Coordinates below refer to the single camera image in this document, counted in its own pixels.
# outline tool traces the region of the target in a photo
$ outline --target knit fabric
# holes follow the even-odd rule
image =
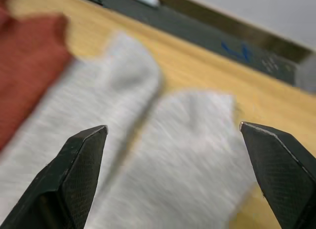
[[[5,2],[0,0],[0,151],[72,57],[63,15],[18,20]]]
[[[255,182],[233,105],[230,95],[204,91],[161,100],[85,228],[228,228]]]
[[[137,119],[159,91],[161,73],[148,51],[125,34],[93,61],[75,60],[6,146],[0,162],[0,223],[35,175],[74,134],[109,127],[97,195]]]

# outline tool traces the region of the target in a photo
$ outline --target red cloth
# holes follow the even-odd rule
[[[64,15],[18,20],[0,0],[0,151],[72,56]]]

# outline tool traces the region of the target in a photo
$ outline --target table surface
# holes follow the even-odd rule
[[[316,97],[250,68],[85,0],[10,0],[17,16],[63,12],[68,45],[77,56],[98,55],[110,34],[126,31],[153,54],[165,76],[164,93],[198,87],[236,97],[236,123],[245,120],[293,134],[316,156]],[[234,229],[279,229],[258,186],[231,222]]]

